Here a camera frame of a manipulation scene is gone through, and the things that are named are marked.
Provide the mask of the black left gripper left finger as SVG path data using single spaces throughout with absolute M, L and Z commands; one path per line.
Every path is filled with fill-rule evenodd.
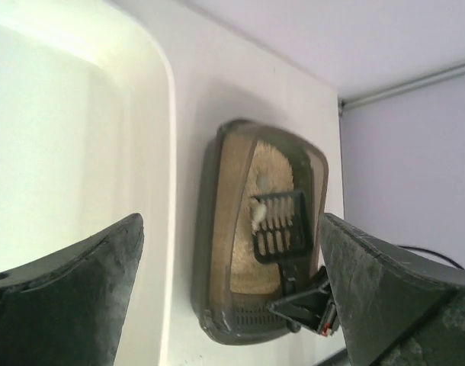
M 0 365 L 113 365 L 143 243 L 132 213 L 0 272 Z

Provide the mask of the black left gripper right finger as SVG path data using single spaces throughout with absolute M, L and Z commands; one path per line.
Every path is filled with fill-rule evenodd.
M 319 242 L 352 365 L 465 365 L 465 271 L 332 213 Z

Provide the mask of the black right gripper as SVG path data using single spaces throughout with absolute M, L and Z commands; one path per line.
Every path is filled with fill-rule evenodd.
M 338 331 L 338 312 L 324 265 L 307 287 L 268 303 L 267 309 L 285 320 L 292 333 L 304 328 L 318 336 L 332 336 Z

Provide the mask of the black litter scoop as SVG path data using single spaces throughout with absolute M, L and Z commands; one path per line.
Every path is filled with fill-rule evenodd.
M 275 264 L 281 281 L 281 297 L 299 291 L 308 281 L 307 261 L 314 247 L 306 195 L 300 189 L 250 197 L 267 207 L 265 220 L 252 231 L 255 260 Z

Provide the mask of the pale clump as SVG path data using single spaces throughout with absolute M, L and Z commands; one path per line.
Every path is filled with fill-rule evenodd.
M 267 214 L 267 207 L 264 203 L 256 202 L 251 211 L 251 224 L 252 231 L 258 231 L 261 223 L 265 220 Z

